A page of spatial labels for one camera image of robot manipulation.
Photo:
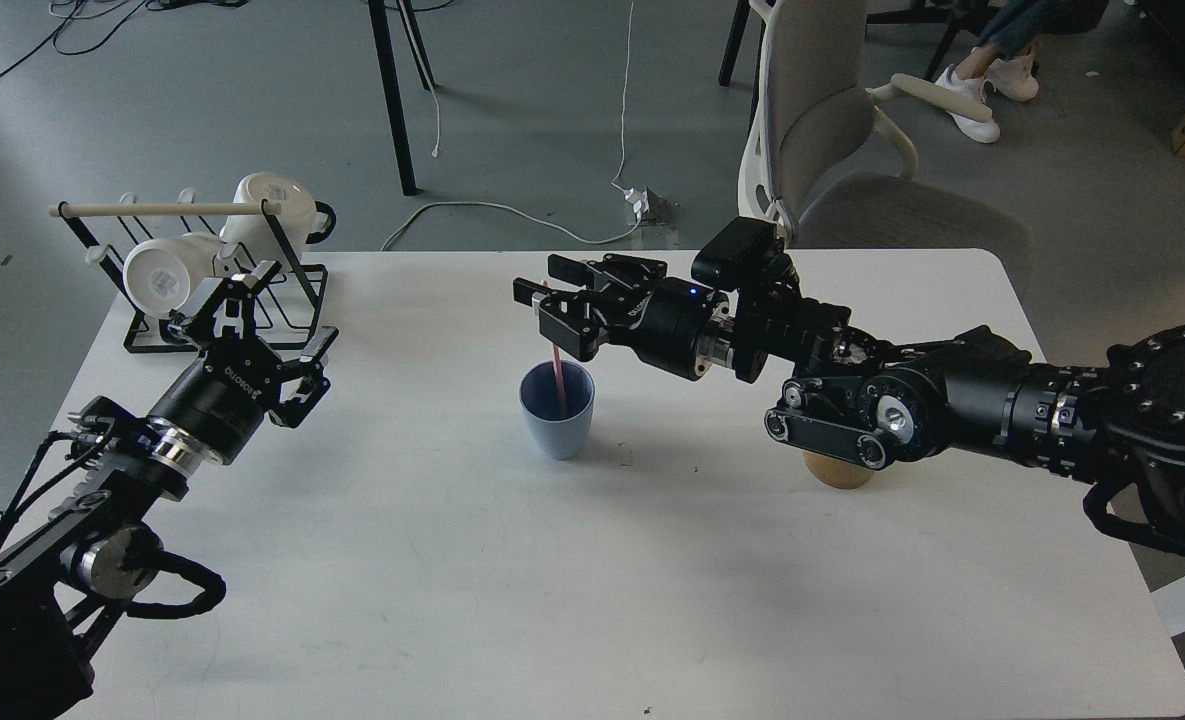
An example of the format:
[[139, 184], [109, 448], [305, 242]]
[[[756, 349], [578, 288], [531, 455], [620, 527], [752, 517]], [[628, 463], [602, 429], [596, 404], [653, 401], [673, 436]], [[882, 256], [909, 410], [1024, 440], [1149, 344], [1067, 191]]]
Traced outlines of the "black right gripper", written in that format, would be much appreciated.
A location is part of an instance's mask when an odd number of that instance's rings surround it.
[[511, 291], [518, 304], [534, 310], [543, 338], [584, 364], [610, 342], [688, 381], [711, 366], [734, 366], [734, 314], [726, 292], [666, 274], [665, 261], [614, 252], [600, 261], [574, 261], [551, 253], [547, 275], [578, 290], [515, 278]]

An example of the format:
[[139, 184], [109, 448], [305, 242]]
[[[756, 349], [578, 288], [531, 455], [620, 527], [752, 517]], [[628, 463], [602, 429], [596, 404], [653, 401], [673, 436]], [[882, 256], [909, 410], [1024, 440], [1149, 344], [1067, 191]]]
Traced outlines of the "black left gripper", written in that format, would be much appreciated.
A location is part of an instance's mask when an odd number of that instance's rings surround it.
[[201, 352], [147, 416], [188, 433], [217, 464], [231, 464], [265, 416], [277, 427], [299, 427], [331, 387], [324, 364], [339, 328], [324, 324], [292, 360], [244, 341], [257, 338], [255, 306], [280, 270], [277, 261], [262, 261], [252, 272], [207, 277], [168, 315], [168, 340]]

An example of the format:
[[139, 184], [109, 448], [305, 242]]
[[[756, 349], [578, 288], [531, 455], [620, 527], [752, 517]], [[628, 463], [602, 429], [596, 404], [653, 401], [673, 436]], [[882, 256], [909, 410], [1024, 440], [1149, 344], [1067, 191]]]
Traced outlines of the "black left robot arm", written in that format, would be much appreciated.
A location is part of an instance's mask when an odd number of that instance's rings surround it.
[[17, 493], [0, 519], [0, 719], [53, 719], [92, 693], [92, 656], [122, 618], [171, 621], [211, 611], [220, 576], [164, 549], [145, 515], [179, 501], [203, 462], [228, 465], [260, 423], [297, 427], [329, 382], [324, 327], [296, 359], [257, 334], [255, 306], [278, 274], [211, 277], [167, 332], [198, 348], [148, 414], [97, 397], [71, 416], [71, 470], [84, 470], [47, 521], [15, 544], [6, 536], [30, 499]]

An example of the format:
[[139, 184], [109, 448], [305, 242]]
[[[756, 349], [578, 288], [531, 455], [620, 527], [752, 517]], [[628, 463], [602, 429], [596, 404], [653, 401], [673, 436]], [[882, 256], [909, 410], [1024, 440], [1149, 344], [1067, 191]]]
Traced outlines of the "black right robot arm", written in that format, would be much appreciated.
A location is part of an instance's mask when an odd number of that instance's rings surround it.
[[1035, 364], [985, 324], [893, 345], [847, 307], [801, 292], [783, 251], [703, 251], [688, 281], [661, 261], [552, 255], [566, 290], [518, 278], [543, 338], [582, 361], [620, 345], [688, 381], [711, 366], [752, 382], [790, 361], [766, 432], [783, 445], [883, 470], [944, 448], [1085, 483], [1104, 536], [1185, 557], [1185, 324], [1109, 348], [1104, 366]]

